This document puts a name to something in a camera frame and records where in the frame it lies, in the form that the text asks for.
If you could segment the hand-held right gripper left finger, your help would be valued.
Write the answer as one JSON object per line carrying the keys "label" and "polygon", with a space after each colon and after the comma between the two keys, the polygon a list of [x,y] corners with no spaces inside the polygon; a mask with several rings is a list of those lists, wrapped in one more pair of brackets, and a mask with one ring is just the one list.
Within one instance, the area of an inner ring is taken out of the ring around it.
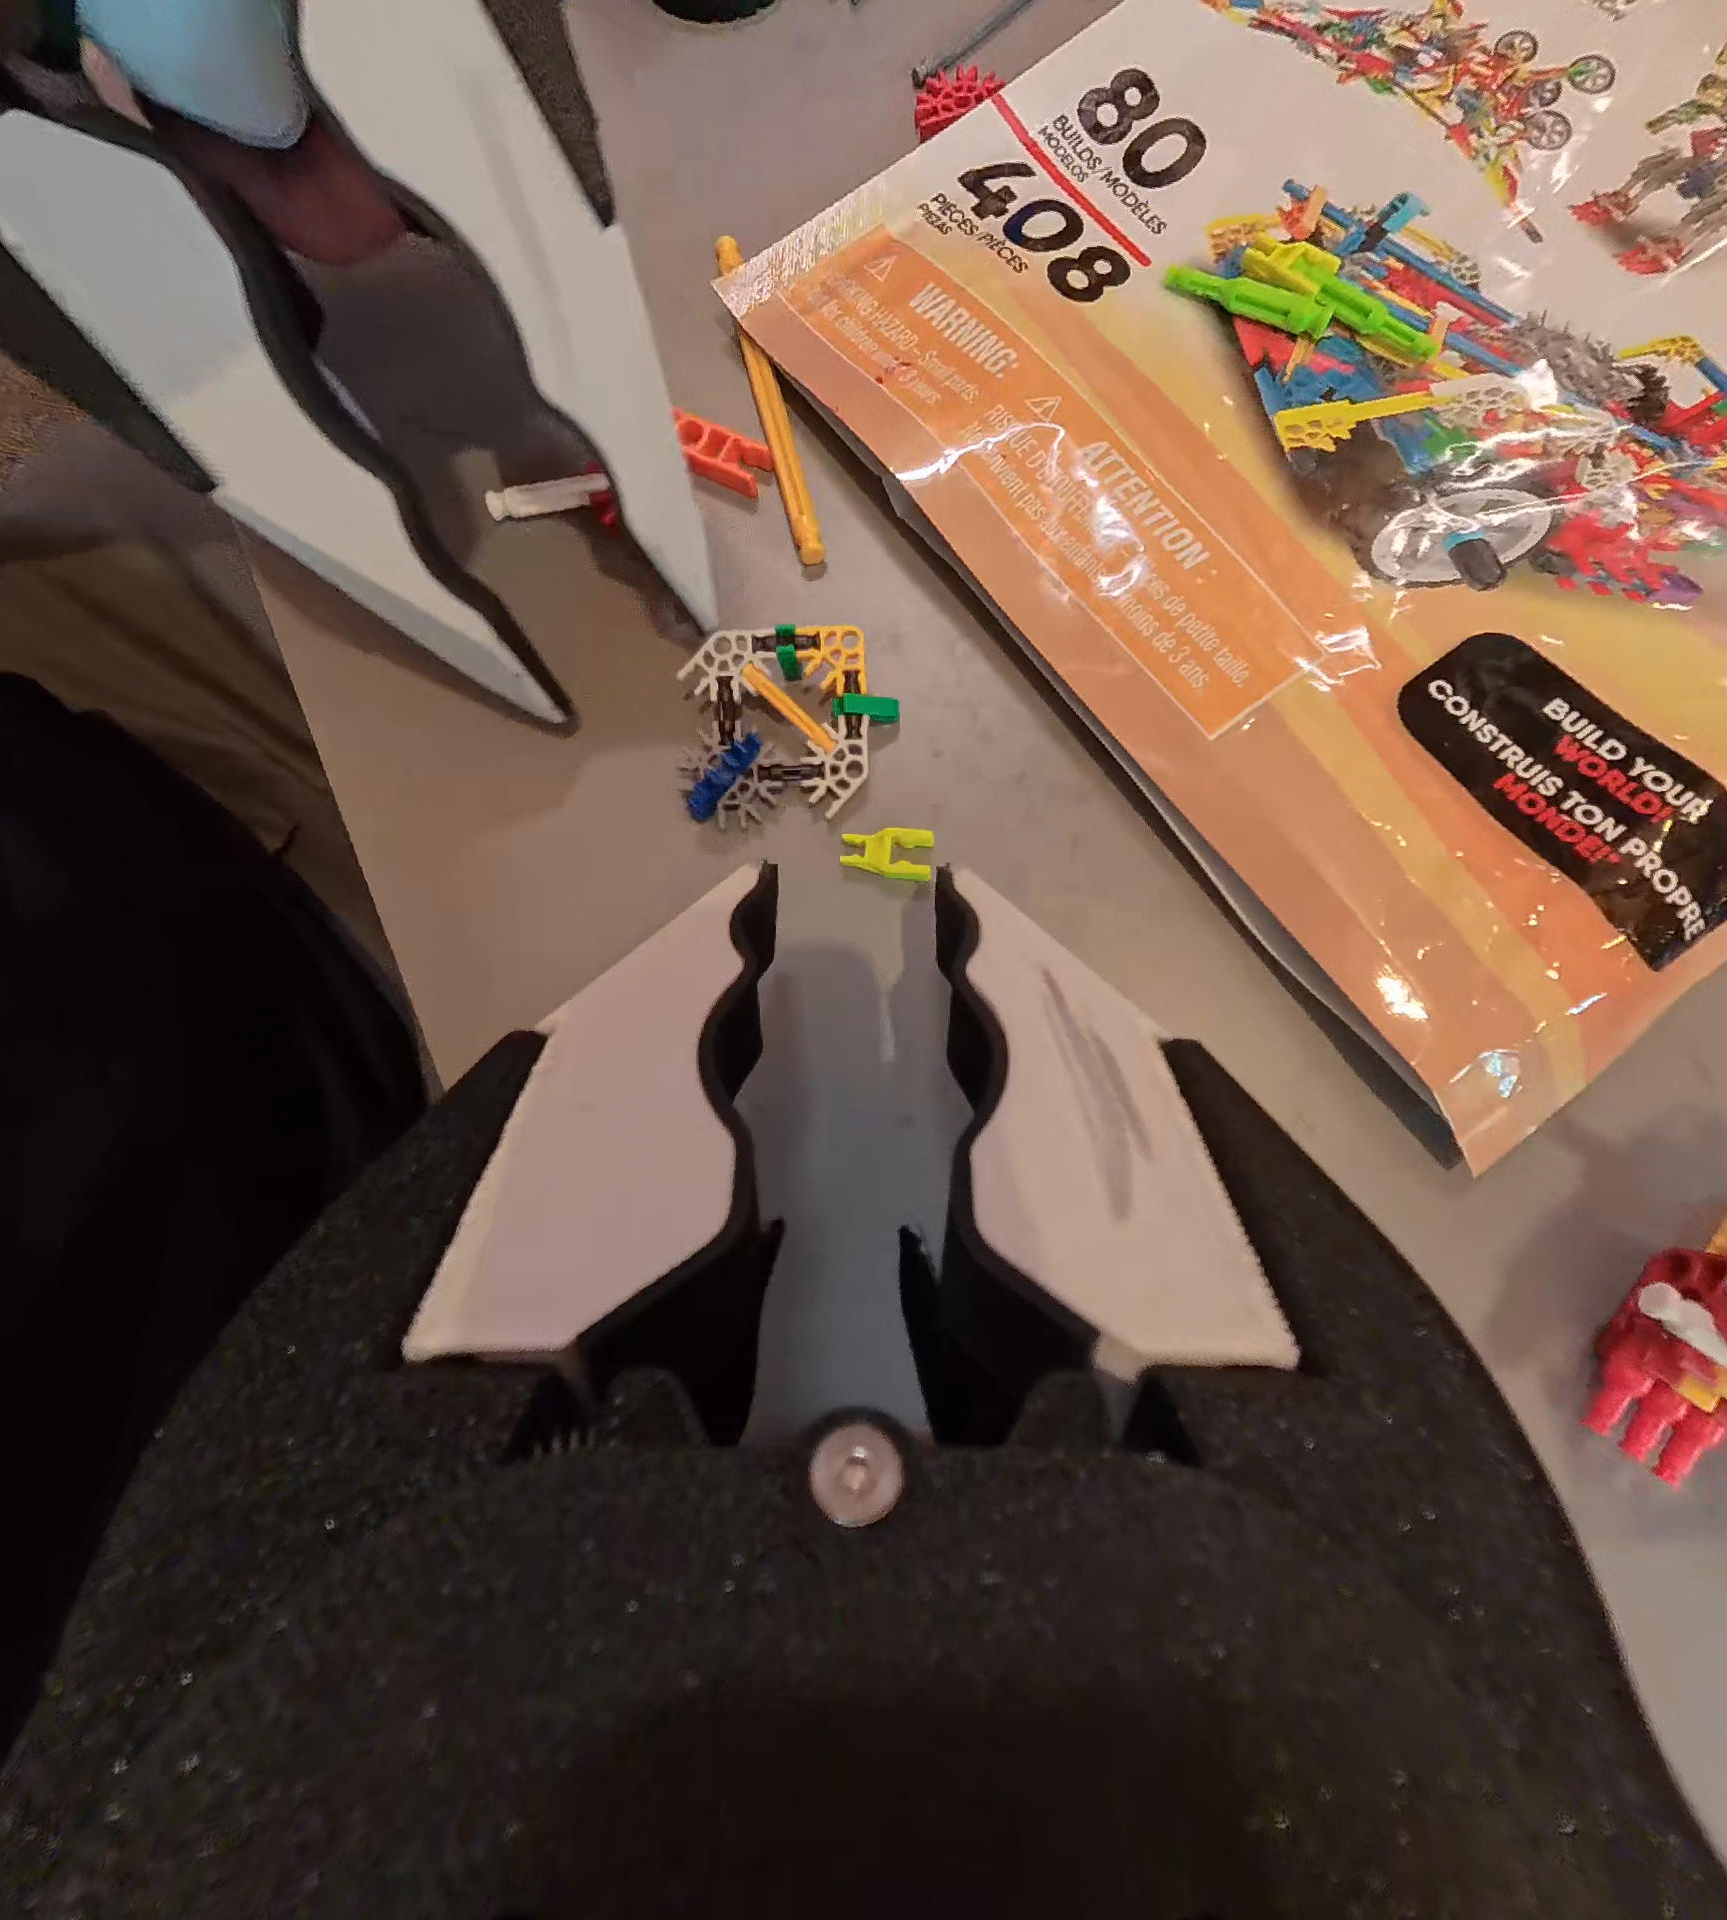
{"label": "hand-held right gripper left finger", "polygon": [[777,908],[777,866],[739,866],[535,1025],[405,1363],[543,1367],[585,1405],[655,1367],[709,1440],[743,1435],[779,1221],[735,1095]]}

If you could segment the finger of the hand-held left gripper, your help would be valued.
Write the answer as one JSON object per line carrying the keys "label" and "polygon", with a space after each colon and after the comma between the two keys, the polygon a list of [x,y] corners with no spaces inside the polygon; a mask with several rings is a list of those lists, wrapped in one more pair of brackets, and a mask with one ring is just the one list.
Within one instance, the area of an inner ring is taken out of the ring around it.
{"label": "finger of the hand-held left gripper", "polygon": [[6,107],[0,241],[242,527],[541,728],[575,729],[509,608],[318,361],[300,284],[244,213],[216,222],[138,139]]}
{"label": "finger of the hand-held left gripper", "polygon": [[300,59],[359,154],[489,275],[535,391],[713,627],[709,549],[561,3],[302,2]]}

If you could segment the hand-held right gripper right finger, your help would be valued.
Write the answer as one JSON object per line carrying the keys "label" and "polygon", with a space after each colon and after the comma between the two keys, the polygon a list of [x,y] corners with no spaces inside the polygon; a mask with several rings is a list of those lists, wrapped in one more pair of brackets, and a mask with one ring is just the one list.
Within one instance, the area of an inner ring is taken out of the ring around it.
{"label": "hand-held right gripper right finger", "polygon": [[967,1102],[929,1261],[929,1433],[1001,1441],[1047,1380],[1291,1380],[1301,1347],[1161,1023],[991,881],[943,867],[945,1064]]}

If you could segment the small multicolour toy assembly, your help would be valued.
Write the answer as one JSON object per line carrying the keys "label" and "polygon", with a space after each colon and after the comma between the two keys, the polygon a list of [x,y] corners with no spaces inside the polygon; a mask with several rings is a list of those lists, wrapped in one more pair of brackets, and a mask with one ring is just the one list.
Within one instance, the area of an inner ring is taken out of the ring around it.
{"label": "small multicolour toy assembly", "polygon": [[721,828],[757,826],[793,797],[835,819],[871,777],[875,734],[901,716],[871,688],[867,634],[847,622],[713,632],[677,683],[699,711],[679,760],[683,809]]}

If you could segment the orange ladder connector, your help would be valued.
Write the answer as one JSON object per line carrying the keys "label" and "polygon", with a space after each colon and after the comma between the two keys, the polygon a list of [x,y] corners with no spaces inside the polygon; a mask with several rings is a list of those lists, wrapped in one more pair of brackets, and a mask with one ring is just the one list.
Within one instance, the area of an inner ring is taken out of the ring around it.
{"label": "orange ladder connector", "polygon": [[763,437],[749,437],[729,425],[685,408],[671,408],[683,465],[693,477],[709,481],[745,500],[761,492],[761,473],[773,473],[775,462]]}

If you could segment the long yellow rod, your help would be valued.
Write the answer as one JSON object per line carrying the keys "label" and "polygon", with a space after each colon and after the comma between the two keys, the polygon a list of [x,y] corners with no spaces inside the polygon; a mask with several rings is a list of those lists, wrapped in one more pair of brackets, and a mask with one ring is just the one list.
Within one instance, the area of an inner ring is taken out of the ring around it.
{"label": "long yellow rod", "polygon": [[781,507],[801,563],[809,570],[827,563],[827,546],[809,496],[793,423],[779,391],[779,375],[765,350],[735,322],[735,342],[745,366],[753,406],[771,456]]}

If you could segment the red half-round connector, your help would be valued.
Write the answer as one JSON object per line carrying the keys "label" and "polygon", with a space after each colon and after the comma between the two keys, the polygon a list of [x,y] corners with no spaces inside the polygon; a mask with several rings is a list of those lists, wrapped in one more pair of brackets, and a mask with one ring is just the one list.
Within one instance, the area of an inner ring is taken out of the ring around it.
{"label": "red half-round connector", "polygon": [[973,61],[941,66],[915,81],[913,126],[917,142],[929,142],[955,126],[979,104],[1001,93],[1005,81]]}

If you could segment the person's black top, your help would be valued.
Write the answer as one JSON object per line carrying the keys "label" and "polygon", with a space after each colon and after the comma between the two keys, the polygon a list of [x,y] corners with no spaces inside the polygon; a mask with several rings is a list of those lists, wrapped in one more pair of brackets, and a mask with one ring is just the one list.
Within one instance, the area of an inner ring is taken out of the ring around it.
{"label": "person's black top", "polygon": [[421,1110],[282,856],[0,674],[0,1761],[160,1411]]}

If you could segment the thin grey rod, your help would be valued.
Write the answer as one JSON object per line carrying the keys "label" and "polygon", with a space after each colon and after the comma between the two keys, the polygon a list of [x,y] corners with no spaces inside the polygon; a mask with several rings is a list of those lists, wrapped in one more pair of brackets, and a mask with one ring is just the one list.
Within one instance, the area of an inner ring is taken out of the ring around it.
{"label": "thin grey rod", "polygon": [[963,63],[969,63],[975,53],[979,53],[995,36],[999,36],[1011,21],[1023,15],[1035,2],[1015,0],[1003,2],[993,11],[989,11],[971,31],[961,36],[955,43],[943,47],[939,53],[929,59],[921,59],[909,71],[909,81],[915,89],[921,89],[933,78],[945,78]]}

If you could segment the red yellow connector toy assembly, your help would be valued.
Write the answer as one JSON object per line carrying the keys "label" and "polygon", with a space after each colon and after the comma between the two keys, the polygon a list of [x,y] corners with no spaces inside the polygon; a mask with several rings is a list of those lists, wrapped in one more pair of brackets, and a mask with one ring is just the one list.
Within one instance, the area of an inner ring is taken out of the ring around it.
{"label": "red yellow connector toy assembly", "polygon": [[1671,1488],[1727,1444],[1727,1214],[1645,1261],[1595,1336],[1583,1423]]}

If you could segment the construction toy set plastic bag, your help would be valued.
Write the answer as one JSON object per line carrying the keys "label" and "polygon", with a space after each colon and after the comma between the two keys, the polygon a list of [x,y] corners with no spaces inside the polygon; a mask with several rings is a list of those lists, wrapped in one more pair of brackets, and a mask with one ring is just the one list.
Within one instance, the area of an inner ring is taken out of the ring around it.
{"label": "construction toy set plastic bag", "polygon": [[1727,960],[1727,3],[1121,3],[717,286],[1475,1171]]}

